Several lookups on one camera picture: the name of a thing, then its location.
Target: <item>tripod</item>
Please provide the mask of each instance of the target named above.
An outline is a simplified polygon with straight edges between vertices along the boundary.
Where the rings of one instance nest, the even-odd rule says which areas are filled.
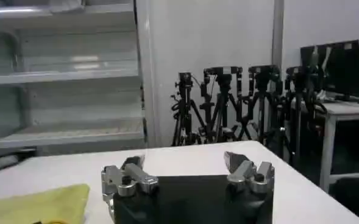
[[[305,107],[309,113],[309,128],[314,129],[314,120],[316,117],[316,112],[320,112],[325,114],[327,109],[323,106],[320,101],[316,98],[316,93],[313,91],[312,77],[316,76],[316,68],[315,67],[292,67],[286,70],[288,74],[285,81],[285,89],[288,90],[288,105],[290,105],[294,98],[296,98],[295,108],[296,108],[296,130],[295,130],[295,140],[296,145],[294,150],[291,151],[290,161],[289,163],[297,167],[300,161],[300,134],[301,134],[301,103],[304,100]],[[290,90],[290,83],[294,83],[294,92]]]
[[[180,96],[180,99],[176,100],[174,95],[171,96],[175,101],[177,101],[177,103],[171,107],[173,111],[176,111],[174,114],[176,124],[171,146],[193,145],[196,142],[201,144],[201,137],[199,134],[191,131],[191,108],[196,113],[201,127],[205,127],[204,121],[198,112],[195,102],[190,98],[190,91],[193,87],[191,74],[189,72],[181,72],[179,73],[179,80],[179,83],[175,83],[175,87],[179,87],[179,92],[177,94]]]
[[[227,106],[228,102],[231,102],[236,111],[236,121],[241,120],[241,78],[242,67],[214,67],[204,69],[204,82],[201,84],[201,96],[205,98],[205,102],[200,106],[200,109],[205,110],[205,135],[207,142],[226,142],[228,140],[237,141],[235,131],[238,128],[237,125],[233,128],[228,128],[227,121]],[[230,93],[230,82],[232,81],[232,74],[236,74],[237,81],[237,95],[239,100],[236,102],[232,93]],[[210,82],[210,76],[215,75],[216,81],[220,88],[220,93],[217,94],[217,102],[211,116],[211,107],[214,105],[210,102],[211,95],[207,94],[207,84]]]
[[[276,154],[283,159],[284,147],[288,149],[288,152],[291,151],[290,142],[286,135],[285,128],[285,121],[290,119],[291,101],[289,101],[290,92],[288,92],[286,96],[282,96],[282,88],[283,83],[279,80],[276,83],[276,90],[272,96],[274,101],[271,103],[271,129],[265,133],[265,146],[270,148],[270,144],[274,139],[274,136],[277,136],[278,144]]]
[[[280,75],[279,68],[274,65],[266,66],[253,66],[248,69],[249,72],[249,95],[243,98],[243,102],[248,105],[248,113],[242,118],[243,124],[239,134],[241,139],[244,133],[248,132],[247,124],[254,118],[254,106],[259,100],[259,116],[258,116],[258,141],[261,144],[265,144],[265,100],[267,99],[269,104],[274,107],[274,97],[271,93],[267,92],[269,81],[276,82],[280,88]],[[254,93],[254,80],[256,81],[256,89]]]

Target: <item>cable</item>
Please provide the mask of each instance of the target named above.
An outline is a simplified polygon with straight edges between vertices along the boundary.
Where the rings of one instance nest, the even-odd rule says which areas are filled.
[[[197,85],[198,85],[198,87],[200,87],[201,88],[201,86],[200,86],[200,84],[199,84],[199,82],[198,82],[198,80],[192,75],[192,74],[190,74],[190,76],[191,76],[191,78],[193,78],[194,79],[194,81],[197,83]]]

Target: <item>black monitor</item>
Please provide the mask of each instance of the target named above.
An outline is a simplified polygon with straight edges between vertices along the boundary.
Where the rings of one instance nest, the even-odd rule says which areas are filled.
[[[327,72],[326,90],[359,97],[359,49],[333,49]]]
[[[345,96],[359,97],[359,41],[344,41],[321,44],[318,47],[318,66],[322,64],[327,55],[327,48],[331,47],[326,71],[328,78],[324,80],[324,71],[319,70],[319,80],[315,83],[315,90],[322,87],[327,91],[344,94]],[[302,47],[301,62],[303,66],[311,63],[311,56],[315,46]]]

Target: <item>white wall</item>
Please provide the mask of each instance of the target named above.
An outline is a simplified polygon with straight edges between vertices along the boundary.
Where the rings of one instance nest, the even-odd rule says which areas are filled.
[[[285,0],[283,71],[300,65],[300,47],[359,39],[359,0]]]
[[[170,145],[174,130],[169,96],[176,91],[178,72],[190,71],[201,81],[204,68],[242,66],[246,94],[248,66],[271,63],[273,10],[273,0],[150,1],[156,115],[163,145]],[[213,95],[217,92],[216,84]],[[196,104],[202,103],[196,84],[191,93]],[[234,115],[231,109],[231,125]]]

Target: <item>white desk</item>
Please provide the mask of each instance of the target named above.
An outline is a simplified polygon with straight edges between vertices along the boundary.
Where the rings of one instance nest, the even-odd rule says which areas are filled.
[[[335,140],[336,123],[338,121],[359,120],[359,103],[338,102],[325,103],[325,132],[321,159],[320,187],[328,192],[330,184],[342,177],[359,177],[359,173],[331,175],[333,143]]]
[[[274,223],[359,223],[359,218],[258,142],[234,142],[146,150],[144,170],[151,175],[228,174],[224,151],[242,153],[259,165],[275,167]],[[112,223],[101,195],[101,169],[120,166],[145,150],[33,158],[0,172],[0,198],[45,191],[75,183],[91,187],[85,223]]]

